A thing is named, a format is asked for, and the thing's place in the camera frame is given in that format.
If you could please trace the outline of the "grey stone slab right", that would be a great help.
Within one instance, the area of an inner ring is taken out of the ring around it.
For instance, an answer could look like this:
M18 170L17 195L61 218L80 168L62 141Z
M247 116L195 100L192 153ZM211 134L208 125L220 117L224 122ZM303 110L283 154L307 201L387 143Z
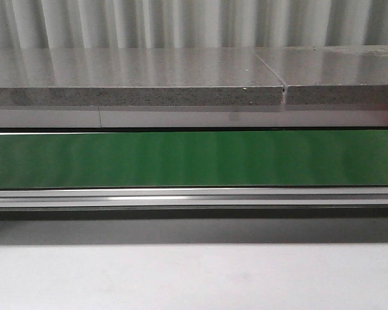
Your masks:
M256 48L285 87L288 107L388 108L388 47Z

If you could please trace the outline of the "grey stone slab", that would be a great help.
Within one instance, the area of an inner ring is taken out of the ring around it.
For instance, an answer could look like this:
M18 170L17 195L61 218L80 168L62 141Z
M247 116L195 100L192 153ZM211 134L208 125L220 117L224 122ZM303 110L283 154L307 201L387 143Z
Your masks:
M0 107L277 106L250 49L0 48Z
M388 108L388 47L256 48L285 87L288 107Z

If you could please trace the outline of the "green conveyor belt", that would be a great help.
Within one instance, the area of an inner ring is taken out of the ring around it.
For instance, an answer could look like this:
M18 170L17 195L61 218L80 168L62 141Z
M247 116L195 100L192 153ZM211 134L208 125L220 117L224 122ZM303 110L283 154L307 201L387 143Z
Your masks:
M0 135L0 189L388 185L388 130Z

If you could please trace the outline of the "aluminium conveyor frame rail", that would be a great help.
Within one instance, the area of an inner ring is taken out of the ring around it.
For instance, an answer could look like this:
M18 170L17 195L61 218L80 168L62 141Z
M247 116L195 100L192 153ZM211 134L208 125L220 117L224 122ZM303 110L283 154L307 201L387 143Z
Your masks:
M388 187L180 187L0 191L0 211L388 207Z

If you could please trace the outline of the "grey stone slab left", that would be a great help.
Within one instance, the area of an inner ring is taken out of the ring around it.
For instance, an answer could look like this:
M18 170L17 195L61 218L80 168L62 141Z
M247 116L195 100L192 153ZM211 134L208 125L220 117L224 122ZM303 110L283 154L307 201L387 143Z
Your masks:
M0 107L277 106L250 49L0 48Z

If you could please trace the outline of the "white pleated curtain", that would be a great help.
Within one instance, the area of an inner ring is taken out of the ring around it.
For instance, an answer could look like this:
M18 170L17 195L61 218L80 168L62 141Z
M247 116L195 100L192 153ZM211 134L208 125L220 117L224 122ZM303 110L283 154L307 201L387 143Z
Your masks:
M388 1L0 1L0 48L388 45Z

